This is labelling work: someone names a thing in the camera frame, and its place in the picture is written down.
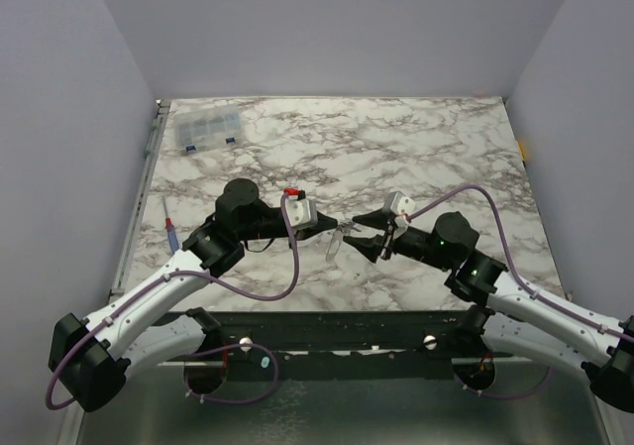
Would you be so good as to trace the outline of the silver metal bottle opener keychain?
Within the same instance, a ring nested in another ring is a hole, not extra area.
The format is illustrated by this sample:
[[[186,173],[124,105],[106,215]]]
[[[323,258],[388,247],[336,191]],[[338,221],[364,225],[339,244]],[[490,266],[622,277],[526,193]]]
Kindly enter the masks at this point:
[[[340,230],[336,230],[333,233],[332,239],[328,245],[326,255],[325,255],[325,260],[327,262],[334,261],[343,243],[343,237],[344,237],[344,234]]]

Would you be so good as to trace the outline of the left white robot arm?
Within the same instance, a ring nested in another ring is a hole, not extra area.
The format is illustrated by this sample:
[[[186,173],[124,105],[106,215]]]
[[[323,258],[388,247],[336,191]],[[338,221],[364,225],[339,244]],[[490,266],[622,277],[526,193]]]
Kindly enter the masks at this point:
[[[219,337],[202,321],[189,315],[163,326],[157,326],[157,321],[209,283],[264,301],[265,295],[221,279],[244,257],[246,242],[285,238],[295,250],[298,241],[337,225],[337,220],[320,213],[302,190],[286,189],[278,206],[271,207],[261,200],[253,181],[229,181],[215,201],[214,213],[156,273],[85,317],[68,313],[56,323],[49,357],[53,376],[45,396],[47,408],[65,407],[53,401],[57,383],[69,392],[71,402],[91,412],[114,398],[127,378],[143,366],[190,354],[200,361],[212,358],[218,351]]]

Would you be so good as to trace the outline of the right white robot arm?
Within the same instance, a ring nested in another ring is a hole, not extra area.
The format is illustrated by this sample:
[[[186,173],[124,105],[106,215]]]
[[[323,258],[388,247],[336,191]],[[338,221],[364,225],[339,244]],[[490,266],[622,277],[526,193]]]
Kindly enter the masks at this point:
[[[406,215],[382,210],[357,217],[378,230],[344,242],[370,262],[399,255],[448,273],[451,293],[471,304],[471,321],[455,333],[457,349],[530,359],[580,378],[607,404],[633,410],[633,321],[575,305],[479,251],[479,234],[459,212],[441,215],[432,231],[408,225]]]

